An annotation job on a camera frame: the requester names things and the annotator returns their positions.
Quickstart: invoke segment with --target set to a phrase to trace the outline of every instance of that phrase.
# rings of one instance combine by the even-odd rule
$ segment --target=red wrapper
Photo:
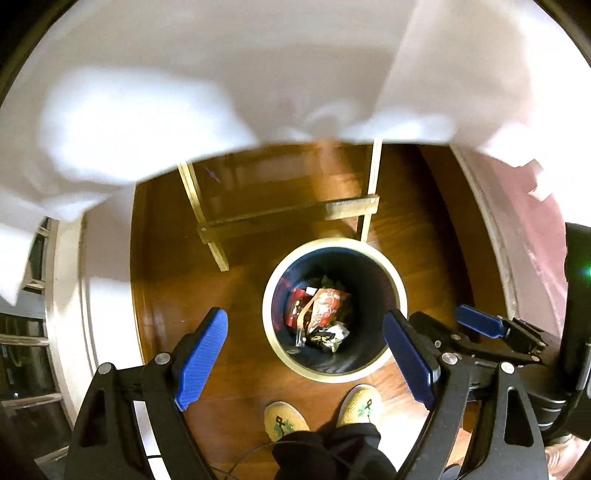
[[[290,308],[285,315],[285,324],[294,330],[297,328],[297,317],[302,308],[312,299],[312,295],[308,295],[305,290],[301,288],[294,288],[290,298]]]
[[[334,288],[321,288],[316,293],[318,298],[312,308],[312,317],[308,324],[308,333],[317,328],[322,328],[330,323],[337,321],[339,309],[344,310],[349,301],[350,293],[335,290]]]

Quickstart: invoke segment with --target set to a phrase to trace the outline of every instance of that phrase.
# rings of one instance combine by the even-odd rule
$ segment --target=wooden stand
[[[178,172],[197,219],[199,236],[203,243],[209,246],[220,270],[225,272],[230,267],[220,243],[222,240],[249,233],[276,230],[298,222],[339,220],[358,216],[356,237],[366,242],[371,216],[378,211],[379,196],[375,192],[378,184],[382,140],[375,140],[371,149],[368,150],[361,197],[294,205],[210,222],[203,214],[203,194],[197,183],[193,165],[181,163],[178,166]]]

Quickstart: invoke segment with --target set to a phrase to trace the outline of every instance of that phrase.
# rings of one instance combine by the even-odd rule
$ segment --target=blue gripper pad
[[[178,382],[175,401],[181,411],[199,399],[227,335],[228,315],[222,309],[211,309],[195,333],[183,337],[175,348],[178,361],[188,354],[186,362],[175,375]]]
[[[480,312],[468,305],[460,305],[456,308],[456,320],[460,325],[488,338],[503,338],[506,334],[506,328],[501,319]]]
[[[403,325],[392,312],[384,316],[384,339],[392,351],[402,376],[406,380],[413,398],[425,405],[428,410],[433,408],[435,395],[433,394],[433,375],[431,369],[407,335]]]

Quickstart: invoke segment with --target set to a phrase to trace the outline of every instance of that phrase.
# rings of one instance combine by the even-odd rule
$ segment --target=sneaker
[[[353,423],[376,425],[382,414],[382,397],[371,385],[357,385],[343,400],[337,428]]]
[[[306,420],[294,407],[284,401],[276,401],[265,409],[265,430],[272,442],[288,433],[310,431]]]

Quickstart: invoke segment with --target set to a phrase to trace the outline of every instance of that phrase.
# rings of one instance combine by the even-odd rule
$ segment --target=window
[[[45,326],[47,244],[57,222],[35,237],[16,306],[0,299],[0,401],[23,445],[50,480],[62,480],[72,428],[56,383]]]

